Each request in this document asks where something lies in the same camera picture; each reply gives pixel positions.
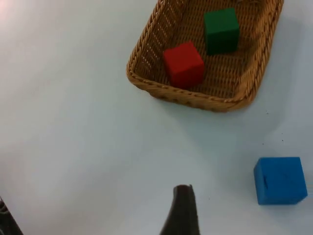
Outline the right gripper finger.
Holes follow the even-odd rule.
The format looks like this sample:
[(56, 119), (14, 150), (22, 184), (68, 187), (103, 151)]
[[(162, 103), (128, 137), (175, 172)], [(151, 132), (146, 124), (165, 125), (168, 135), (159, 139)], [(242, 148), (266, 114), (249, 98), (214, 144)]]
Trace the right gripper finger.
[(192, 185), (178, 185), (160, 231), (161, 235), (200, 235), (197, 205)]

